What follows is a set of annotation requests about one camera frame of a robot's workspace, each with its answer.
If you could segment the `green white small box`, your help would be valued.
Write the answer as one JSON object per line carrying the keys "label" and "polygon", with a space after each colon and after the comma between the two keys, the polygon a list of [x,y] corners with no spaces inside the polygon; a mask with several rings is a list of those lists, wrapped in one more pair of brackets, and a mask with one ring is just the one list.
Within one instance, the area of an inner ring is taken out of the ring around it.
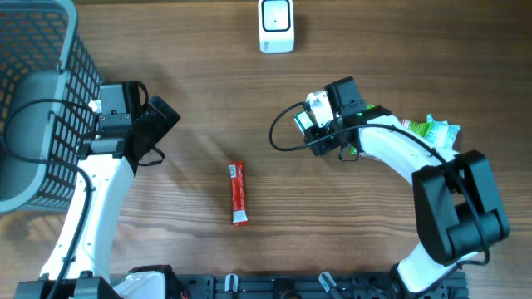
{"label": "green white small box", "polygon": [[296,126],[298,127],[302,135],[305,135],[306,130],[315,126],[315,121],[313,120],[311,115],[305,110],[298,112],[294,115],[293,118]]}

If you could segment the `green gummy candy bag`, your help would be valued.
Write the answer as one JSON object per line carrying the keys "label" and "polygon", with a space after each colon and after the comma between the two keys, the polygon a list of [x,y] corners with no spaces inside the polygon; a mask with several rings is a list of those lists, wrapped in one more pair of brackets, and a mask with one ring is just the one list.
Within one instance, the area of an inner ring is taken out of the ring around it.
{"label": "green gummy candy bag", "polygon": [[[431,128],[431,125],[428,122],[419,123],[413,120],[407,120],[407,119],[402,119],[402,118],[399,118],[398,120],[404,127],[418,134],[420,137],[424,139],[426,138],[428,131]],[[350,149],[349,149],[349,155],[353,157],[356,157],[357,155],[359,155],[360,157],[363,157],[363,158],[379,161],[379,159],[376,158],[375,156],[372,156],[370,154],[366,154],[363,152],[358,152],[357,149],[352,145],[350,146]]]}

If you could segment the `red stick packet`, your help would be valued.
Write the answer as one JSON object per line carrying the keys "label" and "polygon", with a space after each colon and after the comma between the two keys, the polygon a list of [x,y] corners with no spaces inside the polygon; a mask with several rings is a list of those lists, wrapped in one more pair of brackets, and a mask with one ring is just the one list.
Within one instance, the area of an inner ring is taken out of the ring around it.
{"label": "red stick packet", "polygon": [[230,162],[229,174],[232,197],[232,223],[234,226],[248,225],[249,219],[248,214],[246,212],[244,162]]}

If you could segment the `light blue tissue pack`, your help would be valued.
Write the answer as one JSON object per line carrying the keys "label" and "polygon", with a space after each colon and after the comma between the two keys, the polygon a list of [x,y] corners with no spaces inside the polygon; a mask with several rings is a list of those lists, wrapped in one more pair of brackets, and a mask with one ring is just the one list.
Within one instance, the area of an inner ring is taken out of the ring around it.
{"label": "light blue tissue pack", "polygon": [[426,117],[428,130],[425,139],[436,147],[452,150],[458,133],[461,130],[459,125],[450,125],[446,120],[434,120],[432,115]]}

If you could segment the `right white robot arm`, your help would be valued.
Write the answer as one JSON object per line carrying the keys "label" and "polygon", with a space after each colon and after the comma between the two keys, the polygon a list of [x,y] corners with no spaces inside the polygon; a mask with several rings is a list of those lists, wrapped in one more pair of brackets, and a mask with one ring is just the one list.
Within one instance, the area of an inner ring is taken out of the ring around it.
{"label": "right white robot arm", "polygon": [[387,164],[413,190],[420,242],[399,262],[390,282],[416,298],[510,234],[488,159],[460,154],[406,128],[386,108],[366,103],[352,77],[308,94],[294,121],[314,155],[352,147]]}

